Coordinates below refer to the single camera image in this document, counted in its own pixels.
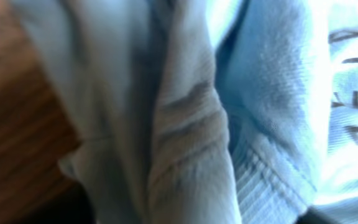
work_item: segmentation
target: brown wooden table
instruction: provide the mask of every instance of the brown wooden table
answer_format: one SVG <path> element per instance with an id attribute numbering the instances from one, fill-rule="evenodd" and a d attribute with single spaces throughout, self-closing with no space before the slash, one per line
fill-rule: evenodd
<path id="1" fill-rule="evenodd" d="M 57 167 L 77 145 L 31 44 L 0 0 L 0 223 L 39 213 L 78 189 Z"/>

